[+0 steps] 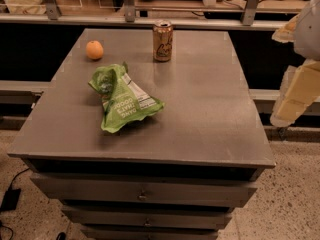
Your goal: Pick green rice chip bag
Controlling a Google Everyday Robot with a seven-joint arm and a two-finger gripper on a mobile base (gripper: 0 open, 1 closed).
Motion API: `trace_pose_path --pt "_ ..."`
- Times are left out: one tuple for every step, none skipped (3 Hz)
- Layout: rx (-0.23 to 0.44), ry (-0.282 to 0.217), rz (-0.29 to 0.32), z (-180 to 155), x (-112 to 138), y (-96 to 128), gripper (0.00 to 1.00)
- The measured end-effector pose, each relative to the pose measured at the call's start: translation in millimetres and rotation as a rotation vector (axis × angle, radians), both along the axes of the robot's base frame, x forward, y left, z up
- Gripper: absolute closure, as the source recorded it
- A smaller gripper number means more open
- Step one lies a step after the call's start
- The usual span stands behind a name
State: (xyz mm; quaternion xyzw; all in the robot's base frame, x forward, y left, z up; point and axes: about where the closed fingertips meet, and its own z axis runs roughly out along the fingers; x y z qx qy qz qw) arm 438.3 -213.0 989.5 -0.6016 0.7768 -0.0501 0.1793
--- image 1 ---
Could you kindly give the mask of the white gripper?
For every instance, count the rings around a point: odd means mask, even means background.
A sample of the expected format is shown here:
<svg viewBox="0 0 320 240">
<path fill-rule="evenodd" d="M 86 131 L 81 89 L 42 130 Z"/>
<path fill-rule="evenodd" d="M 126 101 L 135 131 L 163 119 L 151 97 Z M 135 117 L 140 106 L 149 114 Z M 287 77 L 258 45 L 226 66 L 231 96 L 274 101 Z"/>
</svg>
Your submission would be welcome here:
<svg viewBox="0 0 320 240">
<path fill-rule="evenodd" d="M 273 33 L 272 39 L 294 41 L 294 51 L 307 58 L 299 67 L 287 68 L 273 106 L 271 124 L 288 127 L 320 96 L 320 0 L 310 0 L 299 16 Z"/>
</svg>

